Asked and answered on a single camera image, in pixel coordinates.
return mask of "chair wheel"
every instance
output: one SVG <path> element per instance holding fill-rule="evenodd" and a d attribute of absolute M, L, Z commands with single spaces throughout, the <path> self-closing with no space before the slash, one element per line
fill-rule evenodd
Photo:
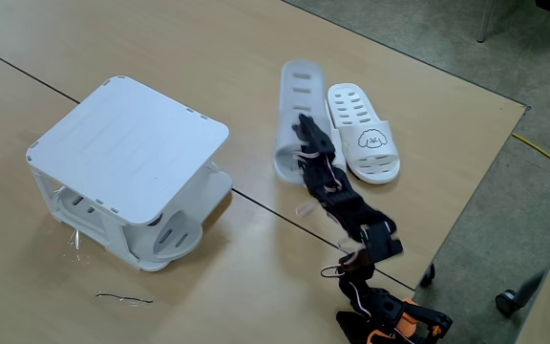
<path fill-rule="evenodd" d="M 515 292 L 507 290 L 502 294 L 496 296 L 496 307 L 504 315 L 509 316 L 518 310 L 515 305 Z"/>
<path fill-rule="evenodd" d="M 436 277 L 436 269 L 434 268 L 434 264 L 430 264 L 430 268 L 426 273 L 424 274 L 424 277 L 421 279 L 421 282 L 419 282 L 419 285 L 421 287 L 428 287 L 432 280 Z"/>

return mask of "cartoon dog drawing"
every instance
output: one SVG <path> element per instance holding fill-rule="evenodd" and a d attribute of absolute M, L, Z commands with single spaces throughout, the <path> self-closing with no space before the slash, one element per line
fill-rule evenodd
<path fill-rule="evenodd" d="M 360 135 L 358 145 L 367 148 L 379 148 L 388 143 L 388 139 L 377 129 L 369 129 Z"/>

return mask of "white plastic box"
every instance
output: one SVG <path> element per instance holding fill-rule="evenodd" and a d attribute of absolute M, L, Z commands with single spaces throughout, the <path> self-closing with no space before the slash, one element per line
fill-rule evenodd
<path fill-rule="evenodd" d="M 227 137 L 225 125 L 115 76 L 32 144 L 27 161 L 57 221 L 157 271 L 199 244 L 230 191 L 211 161 Z"/>

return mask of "floor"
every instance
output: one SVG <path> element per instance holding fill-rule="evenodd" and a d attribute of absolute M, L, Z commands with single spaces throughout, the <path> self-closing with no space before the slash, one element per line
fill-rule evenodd
<path fill-rule="evenodd" d="M 496 1 L 482 44 L 482 0 L 288 2 L 531 105 L 515 132 L 550 152 L 550 13 L 534 1 Z M 434 283 L 415 301 L 454 320 L 443 342 L 514 342 L 529 310 L 505 318 L 494 297 L 550 265 L 550 161 L 510 138 L 434 264 Z"/>

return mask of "white slipper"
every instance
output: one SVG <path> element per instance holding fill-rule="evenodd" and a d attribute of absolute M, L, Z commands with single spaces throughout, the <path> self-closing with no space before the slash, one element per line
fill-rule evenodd
<path fill-rule="evenodd" d="M 273 166 L 277 174 L 288 183 L 304 184 L 303 171 L 293 153 L 300 152 L 303 142 L 292 129 L 299 125 L 300 114 L 313 118 L 315 124 L 330 136 L 337 151 L 333 166 L 345 170 L 339 133 L 328 114 L 324 100 L 324 73 L 311 61 L 289 61 L 282 69 L 279 94 L 279 127 L 275 139 Z"/>
<path fill-rule="evenodd" d="M 351 171 L 367 183 L 393 181 L 400 171 L 400 158 L 390 124 L 377 116 L 364 91 L 351 83 L 333 85 L 328 106 Z"/>

